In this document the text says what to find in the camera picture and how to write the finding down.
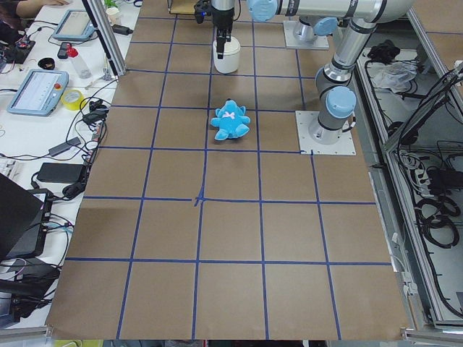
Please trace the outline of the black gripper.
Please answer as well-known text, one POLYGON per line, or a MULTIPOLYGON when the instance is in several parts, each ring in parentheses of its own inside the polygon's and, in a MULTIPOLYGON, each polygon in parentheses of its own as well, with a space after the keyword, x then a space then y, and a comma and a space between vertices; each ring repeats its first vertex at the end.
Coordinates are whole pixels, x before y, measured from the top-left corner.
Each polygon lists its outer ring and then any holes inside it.
POLYGON ((224 58, 224 39, 227 43, 232 41, 232 27, 234 21, 234 8, 221 10, 212 7, 211 16, 216 28, 216 54, 217 59, 224 58))

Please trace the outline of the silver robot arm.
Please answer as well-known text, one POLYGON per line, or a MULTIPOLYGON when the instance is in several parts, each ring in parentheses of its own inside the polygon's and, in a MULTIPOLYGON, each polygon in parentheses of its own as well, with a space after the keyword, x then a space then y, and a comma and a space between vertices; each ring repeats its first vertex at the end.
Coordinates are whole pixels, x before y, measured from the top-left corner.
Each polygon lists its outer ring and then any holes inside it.
POLYGON ((410 7, 412 1, 323 1, 321 10, 311 14, 348 17, 349 25, 331 62, 320 68, 315 78, 320 98, 320 112, 309 126, 310 136, 324 145, 336 143, 344 122, 352 115, 357 97, 347 85, 365 44, 379 22, 391 22, 410 7))
MULTIPOLYGON (((368 24, 390 22, 403 14, 412 1, 248 1, 251 17, 267 22, 276 15, 285 17, 355 18, 368 24)), ((234 22, 234 1, 199 1, 195 5, 195 18, 201 23, 204 16, 212 16, 216 27, 217 57, 224 57, 225 43, 231 40, 234 22)))

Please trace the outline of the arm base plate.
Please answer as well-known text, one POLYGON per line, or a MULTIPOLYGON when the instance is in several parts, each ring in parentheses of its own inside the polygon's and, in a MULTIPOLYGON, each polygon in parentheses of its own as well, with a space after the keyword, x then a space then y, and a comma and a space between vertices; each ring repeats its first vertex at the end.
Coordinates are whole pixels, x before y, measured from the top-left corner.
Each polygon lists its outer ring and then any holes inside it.
POLYGON ((298 21, 284 21, 284 36, 286 47, 290 49, 328 50, 326 36, 319 36, 313 28, 298 21))
POLYGON ((296 111, 300 152, 306 155, 356 155, 349 122, 327 130, 318 122, 318 111, 296 111))

